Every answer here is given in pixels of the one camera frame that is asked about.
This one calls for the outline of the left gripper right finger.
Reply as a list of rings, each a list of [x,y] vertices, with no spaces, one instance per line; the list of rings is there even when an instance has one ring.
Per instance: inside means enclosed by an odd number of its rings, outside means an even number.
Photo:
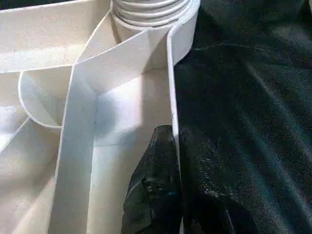
[[[197,129],[181,129],[179,149],[184,232],[238,233],[228,204],[233,194],[214,144]]]

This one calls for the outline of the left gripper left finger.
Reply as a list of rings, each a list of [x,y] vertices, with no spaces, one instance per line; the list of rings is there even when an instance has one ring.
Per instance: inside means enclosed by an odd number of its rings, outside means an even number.
[[[170,125],[154,129],[123,204],[122,233],[177,234],[182,219],[180,174]]]

